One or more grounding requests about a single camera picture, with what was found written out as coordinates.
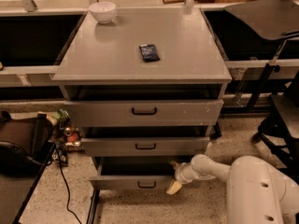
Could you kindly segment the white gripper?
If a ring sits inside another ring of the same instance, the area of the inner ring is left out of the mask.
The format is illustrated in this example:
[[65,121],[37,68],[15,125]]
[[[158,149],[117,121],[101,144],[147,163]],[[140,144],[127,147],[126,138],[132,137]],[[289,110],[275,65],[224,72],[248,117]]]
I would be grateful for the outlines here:
[[215,179],[214,175],[195,171],[189,163],[170,161],[170,164],[175,170],[175,180],[171,182],[170,187],[166,190],[166,193],[169,195],[176,194],[182,188],[182,184],[185,185],[193,181],[209,181]]

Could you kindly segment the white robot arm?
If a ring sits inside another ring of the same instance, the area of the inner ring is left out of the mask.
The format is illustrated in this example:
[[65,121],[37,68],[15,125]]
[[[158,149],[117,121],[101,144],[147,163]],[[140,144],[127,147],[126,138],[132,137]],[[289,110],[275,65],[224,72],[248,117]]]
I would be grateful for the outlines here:
[[170,195],[194,180],[218,178],[226,184],[228,224],[284,224],[285,216],[299,213],[299,185],[262,159],[243,156],[226,165],[198,154],[172,165]]

